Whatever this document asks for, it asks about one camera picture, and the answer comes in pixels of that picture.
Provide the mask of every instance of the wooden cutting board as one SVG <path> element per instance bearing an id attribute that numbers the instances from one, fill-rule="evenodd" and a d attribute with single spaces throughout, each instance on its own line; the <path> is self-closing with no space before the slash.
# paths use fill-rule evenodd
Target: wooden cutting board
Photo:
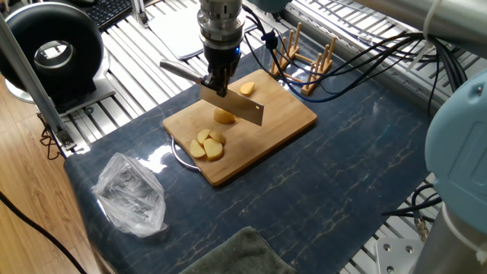
<path id="1" fill-rule="evenodd" d="M 189 154 L 189 146 L 198 132 L 212 129 L 227 139 L 224 155 L 218 161 L 206 157 L 193 159 L 211 185 L 217 186 L 249 164 L 277 148 L 293 135 L 317 120 L 317 115 L 286 91 L 263 70 L 253 72 L 229 85 L 232 91 L 249 81 L 256 83 L 250 99 L 264 105 L 263 125 L 237 118 L 231 125 L 213 119 L 215 106 L 200 100 L 163 121 L 164 128 Z"/>

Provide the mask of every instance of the black cable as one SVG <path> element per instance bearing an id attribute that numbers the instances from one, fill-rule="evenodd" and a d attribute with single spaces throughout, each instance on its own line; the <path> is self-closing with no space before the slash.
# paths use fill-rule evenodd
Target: black cable
<path id="1" fill-rule="evenodd" d="M 419 45 L 419 43 L 420 43 L 420 42 L 421 42 L 421 40 L 419 40 L 418 42 L 416 42 L 416 44 L 415 44 L 415 45 L 414 45 L 414 46 L 413 46 L 413 47 L 412 47 L 412 48 L 409 50 L 409 52 L 412 52 L 412 51 L 413 51 L 413 50 L 414 50 L 414 49 L 415 49 L 415 48 L 416 48 L 416 47 Z M 363 84 L 363 83 L 365 83 L 366 81 L 371 80 L 371 79 L 372 79 L 372 78 L 374 78 L 375 76 L 380 75 L 381 73 L 385 72 L 386 70 L 388 70 L 388 69 L 390 69 L 390 68 L 394 67 L 394 66 L 395 66 L 397 63 L 399 63 L 399 62 L 403 61 L 405 58 L 406 58 L 405 56 L 403 56 L 403 57 L 399 58 L 399 59 L 398 59 L 397 61 L 395 61 L 395 62 L 394 62 L 392 65 L 389 65 L 389 66 L 388 66 L 388 67 L 386 67 L 385 69 L 383 69 L 383 70 L 381 70 L 381 71 L 379 71 L 379 72 L 377 72 L 377 73 L 375 73 L 375 74 L 373 74 L 373 75 L 369 76 L 367 79 L 363 80 L 362 82 L 358 83 L 357 85 Z"/>
<path id="2" fill-rule="evenodd" d="M 256 28 L 257 28 L 258 30 L 260 30 L 260 29 L 259 29 L 259 25 L 258 25 L 258 23 L 257 23 L 257 22 L 256 22 L 256 21 L 255 21 L 255 20 L 252 18 L 252 17 L 250 17 L 250 16 L 248 16 L 248 15 L 247 15 L 245 18 L 247 18 L 247 19 L 249 19 L 250 21 L 252 21 L 252 23 L 256 25 Z"/>
<path id="3" fill-rule="evenodd" d="M 392 51 L 394 51 L 395 49 L 398 49 L 399 47 L 401 47 L 402 45 L 405 45 L 407 43 L 410 43 L 414 40 L 415 38 L 413 37 L 410 37 L 410 38 L 407 38 L 405 40 L 402 40 L 400 43 L 396 44 L 394 47 L 392 47 L 391 49 L 388 49 L 387 50 L 387 53 L 391 53 Z M 273 51 L 271 51 L 271 55 L 272 55 L 272 58 L 274 59 L 274 62 L 276 64 L 279 64 L 279 61 L 277 60 L 277 58 L 275 57 L 275 54 Z M 387 54 L 385 54 L 384 56 L 382 56 L 379 60 L 377 60 L 366 72 L 364 72 L 363 75 L 359 76 L 355 81 L 353 81 L 351 84 L 349 84 L 345 89 L 343 89 L 342 91 L 332 95 L 332 96 L 329 96 L 329 97 L 326 97 L 326 98 L 323 98 L 323 99 L 319 99 L 319 100 L 316 100 L 316 99 L 310 99 L 308 97 L 305 97 L 303 94 L 301 94 L 300 92 L 296 91 L 289 83 L 288 79 L 284 76 L 284 71 L 282 70 L 281 66 L 277 66 L 278 70 L 279 70 L 279 73 L 281 74 L 281 76 L 283 77 L 283 81 L 284 83 L 286 83 L 288 86 L 289 86 L 289 89 L 294 92 L 299 98 L 303 99 L 303 100 L 306 100 L 308 102 L 311 102 L 311 103 L 324 103 L 324 102 L 327 102 L 327 101 L 330 101 L 330 100 L 334 100 L 340 96 L 342 96 L 343 94 L 345 94 L 346 92 L 350 91 L 351 89 L 355 88 L 355 86 L 362 80 L 364 79 L 365 77 L 367 77 L 367 75 L 369 73 L 371 73 L 376 67 L 379 66 L 379 64 L 382 63 L 382 61 L 384 61 L 386 58 L 387 58 Z"/>
<path id="4" fill-rule="evenodd" d="M 44 125 L 44 130 L 43 130 L 43 133 L 41 134 L 41 140 L 40 140 L 40 143 L 44 146 L 47 147 L 47 158 L 49 160 L 54 160 L 56 159 L 59 155 L 61 155 L 64 159 L 66 159 L 66 154 L 64 153 L 64 151 L 62 150 L 62 147 L 61 145 L 59 144 L 58 142 L 58 139 L 56 138 L 56 136 L 54 135 L 54 131 L 53 129 L 51 129 L 50 125 L 48 125 L 46 122 L 44 122 L 44 120 L 42 119 L 40 113 L 37 114 L 37 118 L 39 118 L 40 122 Z M 47 144 L 45 144 L 43 141 L 49 139 L 49 142 Z M 57 152 L 57 155 L 54 157 L 54 158 L 51 158 L 50 157 L 50 153 L 51 153 L 51 145 L 54 145 L 52 143 L 52 141 L 54 141 L 54 144 L 56 144 L 56 146 L 58 147 L 58 152 Z"/>
<path id="5" fill-rule="evenodd" d="M 247 6 L 245 6 L 243 9 L 245 11 L 249 12 L 253 16 L 253 19 L 255 19 L 255 20 L 252 20 L 252 21 L 254 22 L 254 24 L 257 24 L 258 29 L 263 33 L 263 38 L 262 39 L 266 41 L 266 47 L 269 49 L 273 61 L 276 64 L 278 64 L 279 61 L 277 60 L 277 57 L 275 56 L 275 54 L 273 52 L 273 50 L 275 49 L 275 45 L 277 44 L 274 41 L 275 34 L 273 34 L 273 32 L 266 33 L 264 31 L 264 29 L 263 29 L 262 22 L 260 21 L 260 19 Z M 344 72 L 339 72 L 341 69 L 345 68 L 347 65 L 351 64 L 353 61 L 355 61 L 356 59 L 360 58 L 364 54 L 370 52 L 371 50 L 376 49 L 379 46 L 383 46 L 386 43 L 389 43 L 390 41 L 398 40 L 400 38 L 404 38 L 404 39 L 401 40 L 401 41 L 399 41 L 398 43 L 396 43 L 394 46 L 387 47 L 387 49 L 384 50 L 382 53 L 377 54 L 376 56 L 372 57 L 372 60 L 367 60 L 366 62 L 363 62 L 361 65 L 367 64 L 368 62 L 372 62 L 374 59 L 377 59 L 380 56 L 380 58 L 366 72 L 364 72 L 363 75 L 361 75 L 358 79 L 356 79 L 354 82 L 352 82 L 343 91 L 337 92 L 337 93 L 333 94 L 332 96 L 329 96 L 329 97 L 326 97 L 326 98 L 323 98 L 323 99 L 319 99 L 319 100 L 310 99 L 308 97 L 303 96 L 300 92 L 296 91 L 291 86 L 291 84 L 303 85 L 303 84 L 310 84 L 310 83 L 318 83 L 318 82 L 320 82 L 320 81 L 323 80 L 322 78 L 329 77 L 331 75 L 340 75 L 340 74 L 349 72 L 351 70 L 354 70 L 354 69 L 357 68 L 357 66 L 354 66 L 352 68 L 349 68 L 348 70 L 346 70 Z M 356 86 L 358 86 L 362 82 L 362 80 L 365 77 L 368 77 L 368 75 L 376 67 L 378 67 L 379 64 L 382 63 L 382 61 L 384 61 L 386 58 L 388 58 L 389 56 L 391 56 L 394 52 L 396 52 L 397 50 L 399 50 L 400 47 L 405 46 L 405 45 L 411 43 L 413 40 L 423 40 L 423 38 L 424 37 L 423 37 L 422 33 L 401 33 L 400 35 L 396 35 L 394 37 L 384 39 L 381 42 L 377 43 L 376 45 L 370 46 L 365 51 L 363 51 L 363 52 L 359 53 L 358 55 L 354 56 L 352 59 L 350 59 L 346 63 L 342 64 L 340 67 L 334 69 L 332 72 L 328 72 L 326 74 L 316 73 L 316 72 L 309 72 L 309 73 L 312 73 L 314 75 L 319 75 L 321 77 L 318 80 L 316 80 L 316 81 L 311 81 L 311 82 L 308 82 L 308 83 L 299 83 L 299 82 L 296 82 L 296 81 L 289 81 L 285 77 L 283 69 L 279 65 L 277 67 L 278 67 L 279 74 L 282 77 L 283 82 L 287 84 L 287 86 L 289 87 L 289 90 L 291 90 L 293 93 L 295 93 L 296 96 L 298 96 L 299 98 L 301 98 L 303 100 L 312 102 L 312 103 L 322 103 L 322 102 L 327 102 L 327 101 L 330 101 L 330 100 L 334 100 L 337 97 L 340 97 L 344 93 L 346 93 L 346 92 L 350 91 L 351 89 L 355 88 Z M 430 41 L 434 44 L 435 48 L 437 49 L 437 54 L 442 58 L 442 60 L 444 62 L 445 71 L 447 73 L 448 79 L 450 81 L 450 84 L 451 84 L 453 90 L 456 90 L 459 86 L 461 86 L 462 83 L 464 83 L 464 80 L 466 80 L 466 76 L 464 76 L 464 70 L 463 70 L 463 68 L 461 68 L 460 63 L 458 63 L 458 61 L 453 56 L 453 54 L 451 53 L 451 51 L 449 51 L 443 43 L 439 42 L 434 37 L 430 37 Z M 286 58 L 287 59 L 287 56 L 285 56 L 284 54 L 281 54 L 281 56 L 283 58 Z"/>
<path id="6" fill-rule="evenodd" d="M 395 215 L 391 215 L 391 216 L 397 216 L 397 217 L 410 217 L 410 218 L 414 218 L 414 215 L 412 213 L 398 213 L 398 214 L 395 214 Z M 427 216 L 424 216 L 424 215 L 421 215 L 420 217 L 423 217 L 423 219 L 425 221 L 429 221 L 431 223 L 434 223 L 434 219 L 433 218 L 429 218 Z"/>
<path id="7" fill-rule="evenodd" d="M 271 74 L 271 72 L 269 72 L 266 67 L 264 67 L 264 65 L 259 61 L 259 58 L 257 58 L 257 55 L 255 54 L 255 52 L 253 51 L 253 48 L 252 46 L 250 45 L 250 42 L 249 42 L 249 39 L 247 38 L 247 33 L 245 33 L 243 35 L 243 37 L 245 38 L 246 42 L 247 42 L 247 45 L 249 46 L 250 48 L 250 52 L 252 53 L 253 55 L 253 58 L 257 61 L 257 64 L 259 64 L 260 68 L 263 69 L 265 72 L 267 72 L 268 74 Z"/>
<path id="8" fill-rule="evenodd" d="M 0 191 L 0 200 L 10 209 L 17 217 L 19 217 L 22 221 L 24 221 L 26 224 L 31 226 L 33 229 L 39 231 L 44 237 L 46 237 L 51 243 L 56 245 L 56 247 L 61 250 L 61 252 L 68 257 L 68 259 L 71 261 L 71 263 L 76 267 L 76 269 L 81 273 L 81 274 L 86 274 L 84 271 L 83 267 L 81 267 L 80 263 L 69 253 L 69 251 L 64 247 L 54 236 L 52 236 L 49 232 L 47 232 L 43 227 L 38 225 L 36 222 L 32 221 L 24 215 L 10 200 L 3 194 L 2 191 Z"/>
<path id="9" fill-rule="evenodd" d="M 439 75 L 440 75 L 440 58 L 438 55 L 438 60 L 436 61 L 436 75 L 434 76 L 433 88 L 431 89 L 431 94 L 429 95 L 429 99 L 428 99 L 428 119 L 431 119 L 431 102 L 433 101 L 433 94 L 434 94 L 434 90 L 436 89 L 436 84 L 438 83 Z"/>
<path id="10" fill-rule="evenodd" d="M 330 10 L 329 8 L 327 8 L 327 7 L 323 7 L 323 8 L 325 8 L 325 9 L 326 9 L 326 10 L 327 10 L 329 13 L 334 14 L 335 16 L 337 16 L 337 18 L 339 18 L 341 21 L 345 22 L 345 23 L 346 23 L 346 24 L 348 24 L 349 26 L 352 26 L 352 27 L 357 28 L 358 30 L 360 30 L 360 32 L 361 32 L 361 33 L 366 33 L 368 36 L 371 36 L 371 37 L 376 37 L 376 38 L 381 39 L 381 40 L 383 40 L 383 39 L 384 39 L 384 38 L 383 38 L 383 37 L 381 37 L 381 36 L 378 36 L 378 35 L 376 35 L 376 34 L 370 33 L 370 32 L 368 32 L 368 31 L 366 31 L 366 30 L 362 30 L 362 29 L 360 29 L 360 28 L 356 27 L 354 24 L 351 24 L 351 23 L 350 23 L 349 21 L 347 21 L 346 19 L 344 19 L 344 18 L 342 18 L 342 17 L 338 16 L 338 14 L 336 14 L 334 11 Z M 362 42 L 363 42 L 363 39 L 362 39 L 362 38 L 361 38 L 359 35 L 357 35 L 357 34 L 353 34 L 353 33 L 351 33 L 350 31 L 348 31 L 348 30 L 346 30 L 345 28 L 340 27 L 340 26 L 338 26 L 338 25 L 337 25 L 337 27 L 339 27 L 339 28 L 340 28 L 342 31 L 344 31 L 345 33 L 347 33 L 349 36 L 354 37 L 355 39 L 357 39 L 357 40 L 359 40 L 359 41 L 362 41 Z M 434 58 L 434 56 L 424 55 L 424 56 L 423 56 L 423 58 Z"/>
<path id="11" fill-rule="evenodd" d="M 411 197 L 411 206 L 416 206 L 416 199 L 418 198 L 418 195 L 421 193 L 421 191 L 429 189 L 429 188 L 433 188 L 433 185 L 427 184 L 427 185 L 421 186 L 417 190 L 415 190 L 414 193 L 412 194 L 412 197 Z M 419 216 L 420 216 L 419 210 L 413 210 L 412 213 L 415 216 L 415 218 L 419 218 Z"/>
<path id="12" fill-rule="evenodd" d="M 391 212 L 384 212 L 384 213 L 382 213 L 382 216 L 391 216 L 391 215 L 396 215 L 399 213 L 407 213 L 407 212 L 411 212 L 414 210 L 426 209 L 427 207 L 437 205 L 440 202 L 443 202 L 443 200 L 440 197 L 438 197 L 438 198 L 433 199 L 431 201 L 422 202 L 421 204 L 419 204 L 417 206 L 410 206 L 410 207 L 405 208 L 405 209 L 397 209 L 397 210 L 394 210 Z"/>
<path id="13" fill-rule="evenodd" d="M 426 198 L 426 199 L 425 199 L 425 201 L 423 201 L 423 202 L 427 202 L 427 201 L 431 200 L 431 198 L 435 197 L 436 195 L 438 195 L 438 193 L 433 193 L 433 194 L 431 194 L 431 195 L 430 195 L 430 196 L 428 196 L 428 198 Z"/>
<path id="14" fill-rule="evenodd" d="M 461 83 L 458 74 L 456 73 L 456 69 L 454 68 L 454 62 L 452 61 L 451 55 L 449 55 L 445 51 L 446 47 L 443 45 L 443 43 L 441 43 L 434 37 L 430 36 L 429 38 L 436 48 L 436 52 L 440 55 L 441 60 L 443 61 L 445 72 L 447 73 L 448 79 L 450 80 L 450 85 L 455 92 L 455 90 L 458 89 L 459 86 L 461 86 Z"/>
<path id="15" fill-rule="evenodd" d="M 364 42 L 362 41 L 362 43 L 366 44 L 367 46 L 370 46 L 371 44 L 370 43 L 367 43 L 367 42 Z M 457 53 L 458 51 L 460 51 L 460 48 L 459 47 L 454 47 L 452 50 L 450 50 L 450 53 L 451 54 L 454 54 L 454 53 Z M 416 57 L 418 55 L 418 53 L 406 53 L 402 50 L 397 50 L 396 51 L 397 53 L 399 54 L 403 54 L 403 55 L 407 55 L 407 56 L 411 56 L 411 57 L 406 57 L 404 60 L 406 61 L 410 61 L 412 62 L 415 58 L 413 57 Z M 401 56 L 397 56 L 395 54 L 391 55 L 392 57 L 396 57 L 396 58 L 400 58 Z M 428 54 L 425 54 L 420 60 L 419 62 L 425 62 L 425 63 L 430 63 L 430 62 L 436 62 L 437 61 L 437 57 L 436 57 L 436 54 L 434 55 L 428 55 Z"/>

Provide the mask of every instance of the keyboard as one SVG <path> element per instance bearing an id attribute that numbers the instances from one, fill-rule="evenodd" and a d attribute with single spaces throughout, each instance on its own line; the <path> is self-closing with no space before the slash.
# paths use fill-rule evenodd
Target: keyboard
<path id="1" fill-rule="evenodd" d="M 132 10 L 130 0 L 98 0 L 97 4 L 83 11 L 104 31 L 122 20 Z"/>

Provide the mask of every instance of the plastic bag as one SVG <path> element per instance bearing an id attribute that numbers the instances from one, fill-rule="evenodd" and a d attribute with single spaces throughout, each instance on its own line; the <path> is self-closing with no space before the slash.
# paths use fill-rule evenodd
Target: plastic bag
<path id="1" fill-rule="evenodd" d="M 98 177 L 93 194 L 122 232 L 147 237 L 167 228 L 163 223 L 164 189 L 135 159 L 115 153 Z"/>

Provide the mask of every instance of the potato chunk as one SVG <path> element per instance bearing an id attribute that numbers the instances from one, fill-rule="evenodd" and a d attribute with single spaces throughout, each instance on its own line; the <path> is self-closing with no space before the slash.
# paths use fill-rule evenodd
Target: potato chunk
<path id="1" fill-rule="evenodd" d="M 216 161 L 223 156 L 223 145 L 214 139 L 206 139 L 203 142 L 208 160 Z"/>
<path id="2" fill-rule="evenodd" d="M 210 132 L 210 137 L 212 137 L 216 141 L 219 141 L 222 145 L 225 144 L 225 136 L 223 136 L 223 134 L 221 134 L 220 132 L 217 132 L 215 130 L 212 130 Z"/>
<path id="3" fill-rule="evenodd" d="M 203 129 L 202 131 L 200 131 L 198 133 L 198 143 L 200 145 L 203 145 L 203 142 L 208 138 L 210 131 L 211 130 L 209 130 L 209 129 Z"/>
<path id="4" fill-rule="evenodd" d="M 194 158 L 201 158 L 206 155 L 205 149 L 195 140 L 191 141 L 191 146 L 189 147 L 189 153 Z"/>
<path id="5" fill-rule="evenodd" d="M 224 123 L 224 124 L 235 123 L 235 115 L 219 107 L 215 109 L 215 112 L 213 113 L 213 118 L 215 119 L 215 121 L 219 123 Z"/>
<path id="6" fill-rule="evenodd" d="M 248 83 L 242 84 L 242 86 L 240 87 L 240 92 L 244 96 L 250 96 L 253 93 L 253 89 L 255 87 L 256 87 L 255 82 L 248 82 Z"/>

